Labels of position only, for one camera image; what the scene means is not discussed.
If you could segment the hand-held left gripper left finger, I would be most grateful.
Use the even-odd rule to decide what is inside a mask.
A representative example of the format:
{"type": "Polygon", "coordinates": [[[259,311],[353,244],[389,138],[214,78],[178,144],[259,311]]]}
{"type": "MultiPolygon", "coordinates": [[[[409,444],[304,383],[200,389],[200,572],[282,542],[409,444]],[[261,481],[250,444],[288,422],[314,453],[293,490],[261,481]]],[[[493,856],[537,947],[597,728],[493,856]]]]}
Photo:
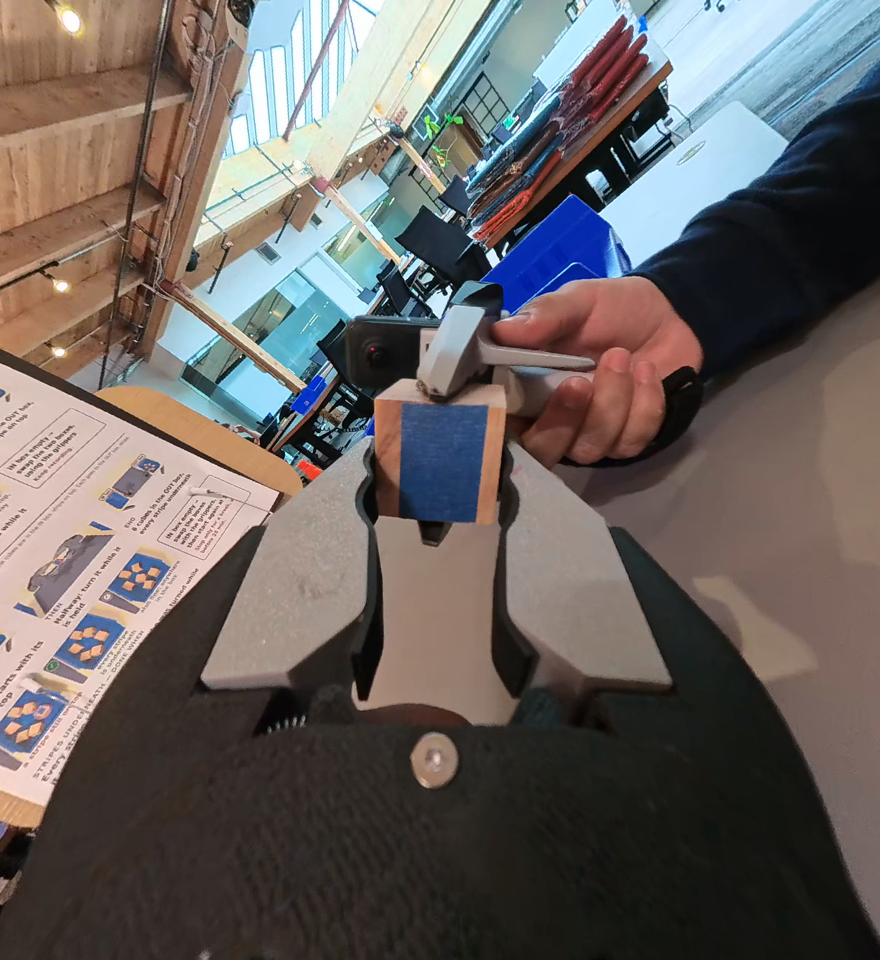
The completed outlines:
{"type": "Polygon", "coordinates": [[[266,523],[204,686],[337,685],[366,701],[384,645],[376,519],[374,442],[362,440],[266,523]]]}

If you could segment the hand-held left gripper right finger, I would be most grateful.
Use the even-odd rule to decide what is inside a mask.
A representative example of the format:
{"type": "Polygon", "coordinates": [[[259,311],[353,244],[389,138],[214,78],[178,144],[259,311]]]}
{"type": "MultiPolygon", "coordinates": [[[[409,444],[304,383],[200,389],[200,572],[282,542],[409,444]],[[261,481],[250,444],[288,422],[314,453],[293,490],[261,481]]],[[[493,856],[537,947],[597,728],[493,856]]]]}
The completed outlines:
{"type": "Polygon", "coordinates": [[[498,522],[493,664],[513,698],[671,689],[607,523],[516,442],[503,453],[498,522]]]}

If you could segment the wooden cube with blue stripe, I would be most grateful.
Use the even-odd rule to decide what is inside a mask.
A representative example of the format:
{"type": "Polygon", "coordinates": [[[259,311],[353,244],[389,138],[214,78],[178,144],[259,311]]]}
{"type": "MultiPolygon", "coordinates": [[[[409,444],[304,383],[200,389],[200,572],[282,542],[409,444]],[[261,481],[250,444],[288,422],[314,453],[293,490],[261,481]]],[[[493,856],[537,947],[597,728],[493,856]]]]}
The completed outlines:
{"type": "Polygon", "coordinates": [[[402,379],[374,400],[375,490],[383,517],[492,525],[507,417],[502,386],[433,401],[402,379]]]}

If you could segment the blue plastic bin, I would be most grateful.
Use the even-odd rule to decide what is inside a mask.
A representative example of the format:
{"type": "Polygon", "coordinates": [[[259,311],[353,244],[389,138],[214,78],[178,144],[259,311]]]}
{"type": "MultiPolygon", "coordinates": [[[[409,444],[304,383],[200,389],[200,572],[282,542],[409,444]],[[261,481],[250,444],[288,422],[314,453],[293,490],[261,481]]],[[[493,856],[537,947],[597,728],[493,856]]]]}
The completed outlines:
{"type": "Polygon", "coordinates": [[[618,279],[633,269],[613,227],[575,196],[567,197],[514,246],[483,281],[499,285],[503,308],[521,306],[569,282],[618,279]]]}

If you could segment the person's right forearm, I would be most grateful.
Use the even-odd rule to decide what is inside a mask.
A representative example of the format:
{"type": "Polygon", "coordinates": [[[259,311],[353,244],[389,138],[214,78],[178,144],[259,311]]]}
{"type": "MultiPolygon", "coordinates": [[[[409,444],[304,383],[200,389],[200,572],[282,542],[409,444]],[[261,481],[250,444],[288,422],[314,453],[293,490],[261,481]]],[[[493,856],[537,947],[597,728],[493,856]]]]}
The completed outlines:
{"type": "Polygon", "coordinates": [[[880,276],[880,62],[764,175],[704,208],[635,274],[724,373],[880,276]]]}

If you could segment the person's right hand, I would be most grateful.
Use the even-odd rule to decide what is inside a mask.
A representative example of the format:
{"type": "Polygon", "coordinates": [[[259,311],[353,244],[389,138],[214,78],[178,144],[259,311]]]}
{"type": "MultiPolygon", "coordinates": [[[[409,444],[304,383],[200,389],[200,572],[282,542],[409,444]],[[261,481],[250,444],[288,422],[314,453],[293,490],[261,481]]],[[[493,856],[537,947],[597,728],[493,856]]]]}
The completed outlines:
{"type": "Polygon", "coordinates": [[[558,386],[534,420],[517,422],[521,445],[544,467],[632,459],[665,419],[663,379],[704,354],[691,328],[648,279],[628,276],[571,282],[497,322],[494,342],[514,349],[595,361],[592,381],[558,386]]]}

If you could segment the small blue bin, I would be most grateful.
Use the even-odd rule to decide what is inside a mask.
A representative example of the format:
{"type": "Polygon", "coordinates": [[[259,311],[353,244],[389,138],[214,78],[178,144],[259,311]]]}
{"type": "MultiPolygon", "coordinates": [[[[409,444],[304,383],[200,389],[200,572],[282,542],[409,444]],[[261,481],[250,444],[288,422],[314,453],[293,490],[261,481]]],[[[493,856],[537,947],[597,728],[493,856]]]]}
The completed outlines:
{"type": "Polygon", "coordinates": [[[323,398],[337,385],[338,381],[338,374],[334,370],[329,371],[327,375],[317,373],[292,399],[291,411],[305,417],[309,411],[321,404],[323,398]]]}

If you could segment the green hanging decoration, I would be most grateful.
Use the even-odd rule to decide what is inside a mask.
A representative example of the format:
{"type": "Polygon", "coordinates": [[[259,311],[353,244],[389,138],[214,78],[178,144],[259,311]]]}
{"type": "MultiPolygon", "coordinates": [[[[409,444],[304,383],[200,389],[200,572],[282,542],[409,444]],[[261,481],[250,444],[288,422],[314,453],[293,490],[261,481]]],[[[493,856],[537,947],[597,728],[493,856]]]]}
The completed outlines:
{"type": "Polygon", "coordinates": [[[428,134],[428,149],[441,170],[446,169],[449,148],[439,146],[439,140],[447,129],[450,127],[456,129],[464,123],[464,116],[458,113],[447,112],[440,119],[436,119],[429,110],[422,115],[422,124],[428,134]]]}

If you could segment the wooden table with black legs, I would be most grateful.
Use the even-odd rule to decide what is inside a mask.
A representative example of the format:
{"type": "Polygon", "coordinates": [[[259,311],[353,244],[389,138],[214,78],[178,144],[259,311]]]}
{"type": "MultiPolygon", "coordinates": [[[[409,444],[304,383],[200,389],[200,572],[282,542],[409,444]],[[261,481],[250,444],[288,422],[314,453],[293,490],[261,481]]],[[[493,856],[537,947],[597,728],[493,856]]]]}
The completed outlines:
{"type": "Polygon", "coordinates": [[[599,120],[585,129],[558,158],[546,165],[546,171],[536,180],[536,189],[522,206],[508,208],[501,219],[494,222],[486,232],[474,232],[473,239],[482,242],[488,249],[502,242],[507,235],[524,223],[536,207],[542,204],[551,192],[562,186],[575,173],[579,166],[604,142],[612,137],[619,127],[626,123],[652,94],[668,79],[674,70],[673,63],[662,49],[653,44],[649,62],[643,70],[637,71],[632,82],[599,120]]]}

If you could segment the stack of red folders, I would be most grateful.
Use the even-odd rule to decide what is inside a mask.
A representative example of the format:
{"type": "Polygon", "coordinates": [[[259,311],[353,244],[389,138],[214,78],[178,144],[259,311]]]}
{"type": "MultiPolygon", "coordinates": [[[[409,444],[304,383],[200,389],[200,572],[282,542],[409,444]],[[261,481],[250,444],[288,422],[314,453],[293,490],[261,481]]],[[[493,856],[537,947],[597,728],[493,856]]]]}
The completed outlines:
{"type": "Polygon", "coordinates": [[[648,37],[622,15],[561,86],[552,120],[567,146],[591,130],[649,64],[648,37]]]}

